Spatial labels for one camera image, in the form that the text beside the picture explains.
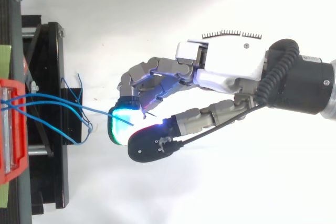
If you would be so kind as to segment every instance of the blue light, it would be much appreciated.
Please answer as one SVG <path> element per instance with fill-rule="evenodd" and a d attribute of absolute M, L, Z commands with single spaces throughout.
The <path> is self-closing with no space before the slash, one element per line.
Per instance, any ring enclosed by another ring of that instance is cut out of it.
<path fill-rule="evenodd" d="M 134 126 L 130 126 L 116 118 L 112 118 L 112 134 L 120 145 L 127 145 L 130 136 L 138 130 L 153 124 L 162 123 L 161 119 L 151 115 L 144 119 L 141 110 L 116 109 L 112 112 L 112 115 L 134 124 Z"/>

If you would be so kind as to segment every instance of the red plastic holder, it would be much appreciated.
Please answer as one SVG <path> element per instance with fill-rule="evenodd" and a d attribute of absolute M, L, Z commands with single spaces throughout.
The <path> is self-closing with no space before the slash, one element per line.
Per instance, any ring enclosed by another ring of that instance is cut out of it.
<path fill-rule="evenodd" d="M 0 97 L 9 100 L 25 94 L 25 85 L 21 82 L 0 79 Z M 26 102 L 21 98 L 12 102 L 19 105 Z M 16 178 L 28 167 L 28 146 L 26 117 L 11 109 L 0 111 L 0 185 Z"/>

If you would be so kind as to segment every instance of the coiled cable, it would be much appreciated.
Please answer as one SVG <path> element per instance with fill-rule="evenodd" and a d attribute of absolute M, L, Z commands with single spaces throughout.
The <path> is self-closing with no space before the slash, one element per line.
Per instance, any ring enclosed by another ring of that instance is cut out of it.
<path fill-rule="evenodd" d="M 260 81 L 256 92 L 256 102 L 258 104 L 268 104 L 271 92 L 286 76 L 300 55 L 299 45 L 292 39 L 279 40 L 271 45 L 269 49 L 285 51 L 285 55 Z"/>

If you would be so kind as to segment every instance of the white background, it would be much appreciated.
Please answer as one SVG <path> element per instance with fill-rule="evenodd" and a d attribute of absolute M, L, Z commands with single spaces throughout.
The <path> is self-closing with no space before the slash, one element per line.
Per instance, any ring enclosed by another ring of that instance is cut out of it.
<path fill-rule="evenodd" d="M 84 104 L 105 111 L 122 73 L 206 32 L 291 38 L 304 55 L 336 59 L 335 0 L 24 0 L 22 12 L 66 29 L 66 78 L 78 87 L 80 73 Z M 181 92 L 153 113 L 227 98 Z M 105 116 L 90 118 L 90 141 L 69 147 L 69 205 L 45 206 L 34 224 L 336 223 L 336 124 L 320 115 L 263 109 L 148 164 L 111 143 Z"/>

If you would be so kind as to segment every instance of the robotic hand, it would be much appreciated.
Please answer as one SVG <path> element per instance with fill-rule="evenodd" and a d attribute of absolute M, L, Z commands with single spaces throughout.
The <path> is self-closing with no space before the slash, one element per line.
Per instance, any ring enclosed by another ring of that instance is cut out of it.
<path fill-rule="evenodd" d="M 128 144 L 133 160 L 150 162 L 170 156 L 185 144 L 264 106 L 321 112 L 336 120 L 336 61 L 329 64 L 301 56 L 290 39 L 266 50 L 262 36 L 256 34 L 222 30 L 202 38 L 179 43 L 176 60 L 151 58 L 123 74 L 118 85 L 120 98 L 109 113 L 136 123 L 164 98 L 194 87 L 233 94 L 234 99 L 190 109 L 157 124 L 149 120 L 132 129 L 109 118 L 111 140 Z M 211 126 L 214 128 L 189 140 L 174 140 Z"/>

